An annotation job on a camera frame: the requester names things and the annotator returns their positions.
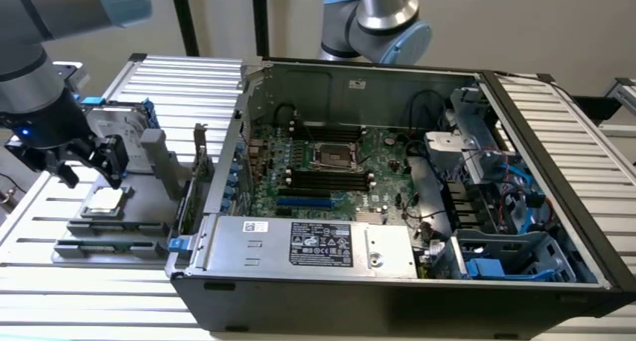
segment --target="black pole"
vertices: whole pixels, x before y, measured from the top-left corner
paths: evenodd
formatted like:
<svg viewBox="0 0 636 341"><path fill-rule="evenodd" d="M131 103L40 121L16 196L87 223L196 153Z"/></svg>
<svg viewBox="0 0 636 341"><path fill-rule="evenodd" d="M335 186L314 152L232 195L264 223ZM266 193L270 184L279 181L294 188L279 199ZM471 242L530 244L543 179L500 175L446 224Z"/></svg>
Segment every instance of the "black pole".
<svg viewBox="0 0 636 341"><path fill-rule="evenodd" d="M179 28L182 29L182 39L186 48L186 54L191 57L199 57L198 34L192 20L188 0L172 0L175 11L178 12Z"/></svg>
<svg viewBox="0 0 636 341"><path fill-rule="evenodd" d="M256 54L270 57L270 24L267 21L267 0L252 0L255 14Z"/></svg>

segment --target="power supply label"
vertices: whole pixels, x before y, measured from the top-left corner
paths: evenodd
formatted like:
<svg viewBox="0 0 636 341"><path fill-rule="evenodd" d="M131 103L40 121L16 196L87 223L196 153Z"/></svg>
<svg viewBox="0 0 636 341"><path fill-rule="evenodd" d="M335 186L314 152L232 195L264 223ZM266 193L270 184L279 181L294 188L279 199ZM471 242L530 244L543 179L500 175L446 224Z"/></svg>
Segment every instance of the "power supply label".
<svg viewBox="0 0 636 341"><path fill-rule="evenodd" d="M354 267L348 224L291 224L290 262L310 267Z"/></svg>

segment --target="robotic arm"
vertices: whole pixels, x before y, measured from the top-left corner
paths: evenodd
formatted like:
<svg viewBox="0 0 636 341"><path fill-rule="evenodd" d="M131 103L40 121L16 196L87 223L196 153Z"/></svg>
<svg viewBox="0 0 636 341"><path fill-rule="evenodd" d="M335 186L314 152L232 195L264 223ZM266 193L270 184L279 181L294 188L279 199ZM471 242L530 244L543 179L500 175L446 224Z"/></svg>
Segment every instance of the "robotic arm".
<svg viewBox="0 0 636 341"><path fill-rule="evenodd" d="M418 0L326 0L322 60L412 65L431 42Z"/></svg>
<svg viewBox="0 0 636 341"><path fill-rule="evenodd" d="M151 16L151 0L0 0L0 125L6 148L36 172L79 182L67 161L95 168L114 188L128 157L120 136L99 138L42 43Z"/></svg>

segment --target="green circuit board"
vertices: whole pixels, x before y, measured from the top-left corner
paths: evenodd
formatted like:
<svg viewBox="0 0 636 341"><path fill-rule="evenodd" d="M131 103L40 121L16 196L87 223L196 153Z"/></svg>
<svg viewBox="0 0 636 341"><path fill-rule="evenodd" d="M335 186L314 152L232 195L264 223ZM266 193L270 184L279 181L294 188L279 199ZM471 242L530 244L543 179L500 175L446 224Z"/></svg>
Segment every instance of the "green circuit board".
<svg viewBox="0 0 636 341"><path fill-rule="evenodd" d="M358 220L371 223L404 225L396 207L396 196L404 202L414 194L412 178L404 170L404 144L399 133L388 129L370 129L355 145L356 162L351 172L372 173L376 182L371 191L331 191L331 208L287 208L291 215L276 212L279 189L286 188L286 170L318 171L315 151L324 141L294 140L290 133L271 125L255 127L251 168L255 177L255 198L251 215L255 217L291 217L323 220Z"/></svg>

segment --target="motherboard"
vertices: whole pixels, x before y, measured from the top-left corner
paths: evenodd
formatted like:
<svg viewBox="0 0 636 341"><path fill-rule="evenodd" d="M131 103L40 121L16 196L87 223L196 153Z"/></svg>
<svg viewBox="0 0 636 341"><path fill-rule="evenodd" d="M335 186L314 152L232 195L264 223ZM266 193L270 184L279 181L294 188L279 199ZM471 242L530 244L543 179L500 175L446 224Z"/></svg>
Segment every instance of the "motherboard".
<svg viewBox="0 0 636 341"><path fill-rule="evenodd" d="M251 215L403 226L402 205L416 204L407 141L387 128L256 125Z"/></svg>

